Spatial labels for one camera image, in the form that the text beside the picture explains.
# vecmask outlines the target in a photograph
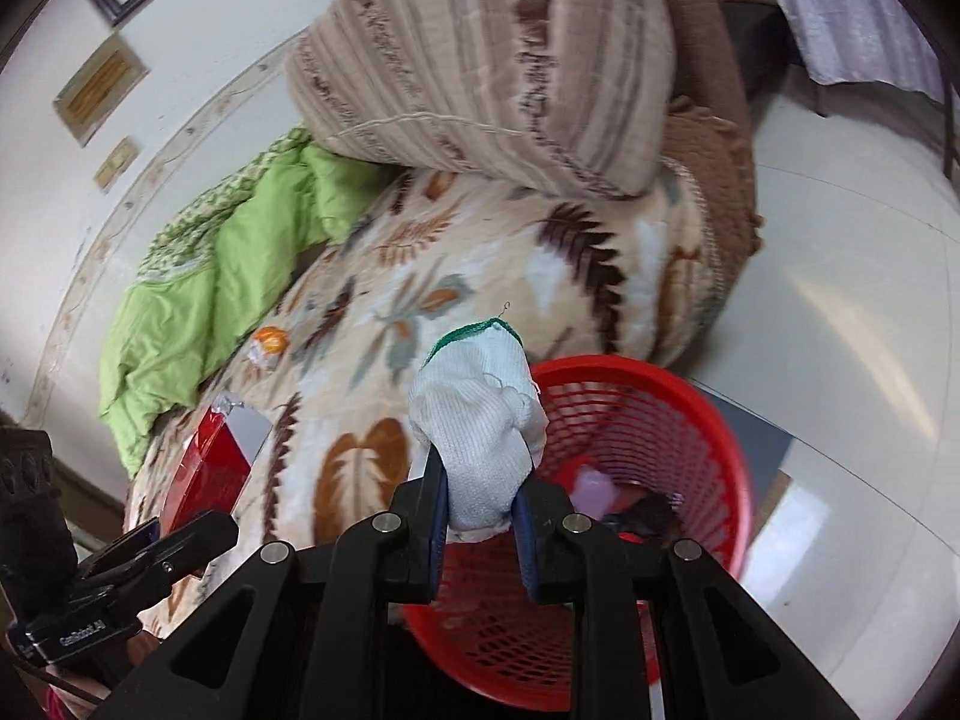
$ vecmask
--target white knitted glove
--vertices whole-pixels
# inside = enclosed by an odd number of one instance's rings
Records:
[[[448,540],[506,531],[517,490],[544,456],[547,423],[510,325],[489,319],[441,338],[411,384],[410,422],[424,454],[433,443],[443,459]]]

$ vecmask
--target decorative tile border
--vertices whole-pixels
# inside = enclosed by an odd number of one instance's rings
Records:
[[[83,318],[90,295],[107,269],[110,258],[126,239],[136,220],[197,146],[225,122],[230,114],[246,103],[263,84],[282,72],[287,50],[299,35],[301,33],[271,50],[213,95],[152,158],[123,199],[117,203],[73,275],[59,312],[56,313],[47,343],[40,355],[34,388],[30,394],[27,413],[22,420],[24,427],[42,426],[50,396],[56,386],[56,374],[64,361],[70,341],[73,340],[74,331]]]

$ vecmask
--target red package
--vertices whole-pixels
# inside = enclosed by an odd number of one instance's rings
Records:
[[[200,420],[170,483],[160,514],[160,534],[166,536],[210,509],[232,512],[271,427],[270,420],[236,395],[218,395]]]

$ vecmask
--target black cable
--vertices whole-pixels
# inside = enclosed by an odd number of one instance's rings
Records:
[[[88,702],[88,704],[93,704],[94,707],[103,702],[102,698],[97,698],[93,693],[87,693],[83,688],[77,688],[77,685],[71,685],[67,680],[61,680],[61,678],[44,671],[42,668],[37,668],[37,666],[34,666],[29,661],[24,661],[24,659],[18,658],[18,656],[2,648],[0,648],[0,652],[3,652],[20,671],[29,674],[41,682],[47,683],[47,685],[53,685],[54,688],[59,688],[65,693],[70,693],[70,695],[83,699],[85,702]]]

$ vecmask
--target metal screw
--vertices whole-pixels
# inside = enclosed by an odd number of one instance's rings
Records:
[[[587,514],[580,514],[579,512],[568,514],[563,518],[563,526],[570,531],[570,533],[584,533],[589,531],[592,525],[593,520],[587,517]]]
[[[290,547],[282,541],[271,541],[260,549],[260,559],[263,562],[269,562],[270,565],[284,562],[290,554]]]
[[[673,545],[673,553],[681,560],[697,560],[704,550],[696,541],[690,541],[689,538],[682,538]]]
[[[373,530],[381,533],[392,533],[400,528],[402,520],[393,512],[381,512],[373,517]]]

